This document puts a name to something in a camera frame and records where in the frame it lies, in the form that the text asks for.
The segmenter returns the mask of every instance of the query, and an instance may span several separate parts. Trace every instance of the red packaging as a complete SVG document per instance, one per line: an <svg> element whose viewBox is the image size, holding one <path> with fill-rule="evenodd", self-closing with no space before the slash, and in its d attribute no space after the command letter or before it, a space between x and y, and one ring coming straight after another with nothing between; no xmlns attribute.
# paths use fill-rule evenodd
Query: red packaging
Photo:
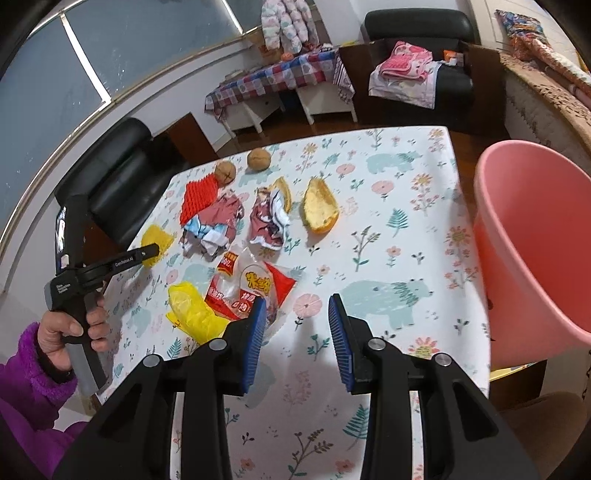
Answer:
<svg viewBox="0 0 591 480"><path fill-rule="evenodd" d="M267 301L267 326L275 323L285 298L296 280L287 270L258 261L247 248L224 253L209 284L205 302L228 320L247 318L256 296Z"/></svg>

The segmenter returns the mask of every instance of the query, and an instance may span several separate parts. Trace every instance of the table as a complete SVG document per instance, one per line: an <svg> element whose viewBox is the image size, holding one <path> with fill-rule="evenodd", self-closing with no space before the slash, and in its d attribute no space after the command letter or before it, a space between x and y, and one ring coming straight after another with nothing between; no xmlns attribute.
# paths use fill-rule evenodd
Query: table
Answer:
<svg viewBox="0 0 591 480"><path fill-rule="evenodd" d="M231 186L250 212L258 186L280 175L287 179L296 203L276 263L301 278L276 322L282 326L261 349L251 391L245 398L225 399L232 470L237 478L251 480L353 480L361 472L369 398L347 394L340 382L327 321L332 293L341 292L349 313L364 317L375 335L423 358L451 354L488 392L486 297L452 144L443 127L402 127L267 148L271 168L259 174L245 175L247 153L229 157L238 169ZM139 245L151 223L178 238L184 186L213 168L209 164L176 175L131 247ZM311 176L323 177L340 204L340 218L324 238L309 235L299 217L298 202ZM238 231L235 242L240 244L248 221ZM140 268L112 279L106 308L113 327L113 383L99 395L101 401L147 353L170 359L193 351L194 342L164 316L167 286L190 280L204 293L216 265L198 256L184 260L175 243L152 271ZM393 293L375 291L392 283ZM397 292L415 295L416 303L408 306ZM367 298L361 309L353 307L359 297ZM381 306L389 314L380 314ZM411 401L416 478L422 468L416 393ZM180 425L181 415L176 415L173 479L180 468ZM330 447L309 455L307 437L319 430L317 441ZM292 452L298 452L295 459Z"/></svg>
<svg viewBox="0 0 591 480"><path fill-rule="evenodd" d="M306 87L324 82L334 83L340 87L339 94L336 95L333 89L328 91L323 89L320 94L322 98L315 99L309 92L310 89ZM314 123L312 117L314 113L351 111L354 121L357 121L351 102L355 90L340 61L337 49L304 53L293 60L275 63L240 79L227 82L205 97L205 111L213 113L219 122L224 123L226 107L283 90L298 91L310 125ZM261 127L255 118L253 123L259 131Z"/></svg>

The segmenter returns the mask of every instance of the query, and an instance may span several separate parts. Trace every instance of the red mesh bag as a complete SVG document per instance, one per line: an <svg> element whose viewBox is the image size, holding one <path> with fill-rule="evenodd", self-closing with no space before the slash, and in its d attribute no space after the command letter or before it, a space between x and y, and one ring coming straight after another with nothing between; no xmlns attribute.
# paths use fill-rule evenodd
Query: red mesh bag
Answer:
<svg viewBox="0 0 591 480"><path fill-rule="evenodd" d="M180 217L181 226L185 226L191 218L216 201L217 189L217 180L213 173L201 180L187 183Z"/></svg>

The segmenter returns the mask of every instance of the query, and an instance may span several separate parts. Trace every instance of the yellow plastic bag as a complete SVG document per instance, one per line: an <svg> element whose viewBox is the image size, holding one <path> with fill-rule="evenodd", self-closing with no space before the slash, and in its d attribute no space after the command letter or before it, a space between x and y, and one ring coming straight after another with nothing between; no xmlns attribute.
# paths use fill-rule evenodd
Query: yellow plastic bag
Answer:
<svg viewBox="0 0 591 480"><path fill-rule="evenodd" d="M168 312L166 318L199 345L221 337L230 323L218 317L188 281L169 286L168 304L173 311Z"/></svg>

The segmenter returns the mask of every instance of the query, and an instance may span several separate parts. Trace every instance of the pink towel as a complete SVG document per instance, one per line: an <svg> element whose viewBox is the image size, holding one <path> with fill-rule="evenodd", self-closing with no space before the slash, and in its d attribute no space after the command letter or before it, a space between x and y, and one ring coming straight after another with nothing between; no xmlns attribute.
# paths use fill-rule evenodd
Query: pink towel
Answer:
<svg viewBox="0 0 591 480"><path fill-rule="evenodd" d="M398 41L390 58L381 64L379 74L387 78L397 77L410 80L424 80L426 66L433 61L433 54L424 48Z"/></svg>

